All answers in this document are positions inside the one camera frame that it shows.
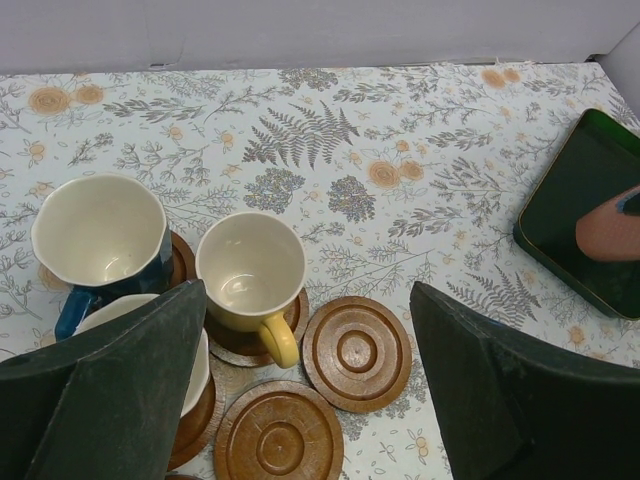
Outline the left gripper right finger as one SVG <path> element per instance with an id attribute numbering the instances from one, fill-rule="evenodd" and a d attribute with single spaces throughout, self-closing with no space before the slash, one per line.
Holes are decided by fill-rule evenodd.
<path id="1" fill-rule="evenodd" d="M 410 310 L 454 478 L 638 478 L 637 369 L 539 340 L 422 282 Z"/>

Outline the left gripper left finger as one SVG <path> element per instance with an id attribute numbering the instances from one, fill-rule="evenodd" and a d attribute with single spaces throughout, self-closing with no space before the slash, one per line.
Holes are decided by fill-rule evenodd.
<path id="1" fill-rule="evenodd" d="M 176 288 L 201 288 L 186 281 Z M 1 476 L 4 479 L 162 479 L 180 418 L 165 396 L 144 398 L 100 334 L 74 336 L 1 363 Z"/>

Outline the black mug white inside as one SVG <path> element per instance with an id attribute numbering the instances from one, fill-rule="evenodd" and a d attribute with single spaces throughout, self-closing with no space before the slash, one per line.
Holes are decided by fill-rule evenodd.
<path id="1" fill-rule="evenodd" d="M 144 398 L 165 396 L 165 412 L 182 418 L 194 409 L 209 379 L 202 332 L 201 288 L 121 297 L 81 321 L 74 340 L 103 334 L 123 349 Z"/>

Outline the blue mug white inside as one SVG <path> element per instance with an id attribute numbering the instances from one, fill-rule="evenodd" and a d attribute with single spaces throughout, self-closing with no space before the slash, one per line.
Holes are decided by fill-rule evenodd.
<path id="1" fill-rule="evenodd" d="M 174 271 L 161 201 L 121 174 L 76 178 L 56 188 L 36 216 L 31 241 L 37 260 L 71 287 L 54 329 L 58 341 L 120 297 L 165 292 Z"/>

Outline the cream mug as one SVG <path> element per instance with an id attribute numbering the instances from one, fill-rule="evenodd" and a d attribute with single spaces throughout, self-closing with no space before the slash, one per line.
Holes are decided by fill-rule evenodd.
<path id="1" fill-rule="evenodd" d="M 306 252 L 294 230 L 256 211 L 235 213 L 212 225 L 195 255 L 208 312 L 231 331 L 257 334 L 282 369 L 299 362 L 284 314 L 304 287 L 306 268 Z"/>

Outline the pink floral mug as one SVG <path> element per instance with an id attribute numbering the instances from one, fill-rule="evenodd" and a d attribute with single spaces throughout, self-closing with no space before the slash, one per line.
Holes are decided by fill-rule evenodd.
<path id="1" fill-rule="evenodd" d="M 605 201 L 576 223 L 576 242 L 599 262 L 639 260 L 639 186 Z"/>

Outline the dark wooden coaster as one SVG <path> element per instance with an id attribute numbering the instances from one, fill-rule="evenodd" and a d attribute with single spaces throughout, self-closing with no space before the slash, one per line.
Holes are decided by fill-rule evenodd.
<path id="1" fill-rule="evenodd" d="M 164 480 L 201 480 L 201 478 L 186 474 L 171 474 L 167 475 Z"/>

